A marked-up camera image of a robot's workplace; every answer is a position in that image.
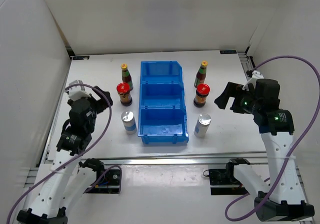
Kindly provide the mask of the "silver-cap white shaker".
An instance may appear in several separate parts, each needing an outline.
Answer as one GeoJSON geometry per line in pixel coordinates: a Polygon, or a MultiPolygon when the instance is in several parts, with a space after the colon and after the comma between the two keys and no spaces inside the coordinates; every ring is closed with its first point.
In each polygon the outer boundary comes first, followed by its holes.
{"type": "Polygon", "coordinates": [[[132,111],[122,112],[121,120],[124,125],[124,129],[128,134],[134,134],[137,131],[135,116],[132,111]]]}
{"type": "Polygon", "coordinates": [[[203,113],[200,114],[197,118],[197,123],[194,128],[194,134],[197,137],[204,137],[206,132],[211,124],[212,118],[209,114],[203,113]]]}

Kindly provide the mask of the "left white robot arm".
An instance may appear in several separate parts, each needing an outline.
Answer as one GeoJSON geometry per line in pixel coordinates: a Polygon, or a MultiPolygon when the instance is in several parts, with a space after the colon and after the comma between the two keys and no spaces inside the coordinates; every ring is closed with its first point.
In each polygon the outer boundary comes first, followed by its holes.
{"type": "Polygon", "coordinates": [[[65,89],[71,107],[69,118],[62,126],[50,173],[30,189],[40,186],[41,190],[32,204],[17,215],[20,224],[66,224],[72,205],[92,183],[100,184],[105,178],[102,162],[90,159],[81,163],[79,158],[94,147],[90,142],[97,115],[111,109],[113,101],[108,91],[92,87],[100,97],[97,100],[85,91],[86,87],[76,82],[65,89]]]}

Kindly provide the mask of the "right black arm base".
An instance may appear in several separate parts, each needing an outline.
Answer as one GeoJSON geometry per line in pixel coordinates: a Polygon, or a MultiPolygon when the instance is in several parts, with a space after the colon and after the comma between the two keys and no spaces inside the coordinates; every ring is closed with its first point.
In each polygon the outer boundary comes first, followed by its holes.
{"type": "Polygon", "coordinates": [[[209,178],[212,196],[246,195],[248,193],[239,181],[234,181],[227,176],[226,169],[207,169],[202,175],[209,178]]]}

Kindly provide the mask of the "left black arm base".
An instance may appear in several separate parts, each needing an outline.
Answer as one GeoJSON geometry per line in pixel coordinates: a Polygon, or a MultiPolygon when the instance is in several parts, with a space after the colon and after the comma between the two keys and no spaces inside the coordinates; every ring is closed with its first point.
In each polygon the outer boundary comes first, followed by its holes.
{"type": "Polygon", "coordinates": [[[122,189],[122,168],[112,165],[97,174],[97,183],[91,185],[86,194],[120,194],[122,189]]]}

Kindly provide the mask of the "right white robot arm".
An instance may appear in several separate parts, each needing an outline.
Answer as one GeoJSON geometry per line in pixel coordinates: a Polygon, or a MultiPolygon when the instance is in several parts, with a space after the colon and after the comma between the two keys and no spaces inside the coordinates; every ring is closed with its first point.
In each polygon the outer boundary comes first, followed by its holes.
{"type": "Polygon", "coordinates": [[[300,221],[315,215],[308,204],[296,171],[294,123],[291,113],[280,108],[280,85],[276,80],[258,79],[246,86],[229,82],[215,100],[225,109],[229,98],[234,98],[231,110],[252,114],[266,149],[269,181],[253,170],[245,159],[232,159],[226,165],[224,177],[230,184],[240,182],[254,198],[254,209],[262,222],[300,221]]]}

